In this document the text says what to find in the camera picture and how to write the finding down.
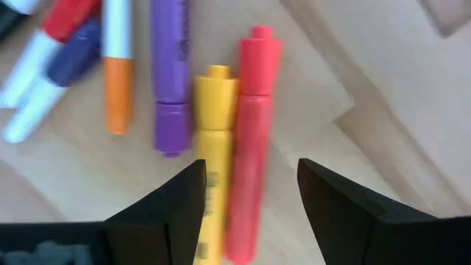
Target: wooden surface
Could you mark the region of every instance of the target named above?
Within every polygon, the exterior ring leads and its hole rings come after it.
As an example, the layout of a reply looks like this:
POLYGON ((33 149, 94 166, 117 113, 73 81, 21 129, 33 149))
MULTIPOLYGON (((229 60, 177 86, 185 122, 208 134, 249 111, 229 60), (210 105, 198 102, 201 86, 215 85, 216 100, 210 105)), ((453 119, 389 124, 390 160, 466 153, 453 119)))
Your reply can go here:
MULTIPOLYGON (((152 148, 149 5, 135 1, 135 117, 128 135, 105 129, 102 70, 75 85, 47 122, 25 143, 0 141, 0 186, 11 188, 0 204, 0 221, 89 221, 106 219, 166 182, 193 159, 163 158, 152 148)), ((295 179, 296 161, 309 157, 397 199, 361 150, 333 123, 353 101, 300 27, 303 14, 278 0, 198 0, 192 7, 192 67, 237 68, 238 40, 252 24, 268 24, 284 42, 283 67, 275 93, 275 124, 269 152, 261 240, 255 264, 323 264, 295 179)), ((0 80, 8 75, 37 15, 0 46, 0 80)), ((12 111, 0 111, 4 127, 12 111)))
POLYGON ((470 214, 470 80, 458 54, 471 25, 442 39, 416 1, 282 3, 355 100, 337 122, 397 195, 437 216, 470 214))
POLYGON ((431 181, 431 190, 419 187, 420 193, 429 193, 425 199, 430 201, 455 194, 448 207, 460 215, 471 213, 471 24, 442 38, 418 1, 319 0, 316 8, 435 175, 442 176, 431 181))

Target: orange marker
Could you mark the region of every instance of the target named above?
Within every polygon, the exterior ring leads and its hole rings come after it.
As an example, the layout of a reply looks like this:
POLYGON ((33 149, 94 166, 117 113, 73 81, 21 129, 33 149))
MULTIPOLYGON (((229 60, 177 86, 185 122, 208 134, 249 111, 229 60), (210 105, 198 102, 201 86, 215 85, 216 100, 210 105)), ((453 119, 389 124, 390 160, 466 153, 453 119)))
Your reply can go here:
POLYGON ((104 0, 103 27, 107 126, 123 135, 132 120, 132 0, 104 0))

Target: yellow marker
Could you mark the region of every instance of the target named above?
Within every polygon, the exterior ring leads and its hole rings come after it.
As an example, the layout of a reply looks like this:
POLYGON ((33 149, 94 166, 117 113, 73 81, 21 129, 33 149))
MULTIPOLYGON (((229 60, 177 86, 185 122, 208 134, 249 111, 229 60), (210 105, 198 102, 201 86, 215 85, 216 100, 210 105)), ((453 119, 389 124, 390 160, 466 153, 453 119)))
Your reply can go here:
POLYGON ((207 76, 196 78, 197 157, 206 159, 208 177, 194 262, 199 265, 222 264, 237 87, 238 80, 230 78, 227 66, 210 66, 207 76))

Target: marker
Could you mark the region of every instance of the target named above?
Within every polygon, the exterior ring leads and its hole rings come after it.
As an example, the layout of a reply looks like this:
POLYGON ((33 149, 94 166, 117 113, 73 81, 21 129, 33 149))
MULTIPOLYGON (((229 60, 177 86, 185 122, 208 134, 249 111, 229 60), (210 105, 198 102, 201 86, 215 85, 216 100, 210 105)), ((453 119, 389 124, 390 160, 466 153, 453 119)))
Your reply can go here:
POLYGON ((155 148, 177 157, 190 146, 188 0, 151 0, 155 148))
POLYGON ((0 0, 0 43, 30 17, 43 0, 0 0))
POLYGON ((49 17, 37 29, 13 67, 0 107, 17 108, 28 97, 35 80, 74 32, 99 7, 100 0, 58 0, 49 17))
POLYGON ((20 143, 40 126, 70 89, 71 83, 83 77, 99 62, 100 39, 100 22, 92 19, 64 45, 5 128, 5 141, 20 143))
POLYGON ((107 126, 123 135, 132 120, 132 0, 103 0, 103 27, 107 126))
POLYGON ((280 56, 281 42, 273 38, 270 27, 254 26, 252 37, 241 42, 241 94, 226 240, 226 256, 234 264, 255 258, 280 56))
POLYGON ((196 157, 206 159, 208 178, 205 217, 199 232, 195 264, 220 265, 232 173, 231 129, 236 116, 238 80, 230 78, 229 67, 210 66, 208 75, 198 77, 195 83, 196 157))

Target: red highlighter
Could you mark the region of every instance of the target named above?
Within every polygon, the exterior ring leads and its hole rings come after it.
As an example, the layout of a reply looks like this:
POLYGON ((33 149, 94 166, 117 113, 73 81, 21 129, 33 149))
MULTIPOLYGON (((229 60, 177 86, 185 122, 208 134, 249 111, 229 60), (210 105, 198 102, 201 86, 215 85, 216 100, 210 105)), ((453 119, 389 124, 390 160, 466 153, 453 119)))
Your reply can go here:
POLYGON ((240 96, 235 125, 233 181, 227 223, 226 256, 234 264, 255 258, 272 127, 272 91, 281 56, 281 42, 272 28, 254 26, 240 50, 240 96))

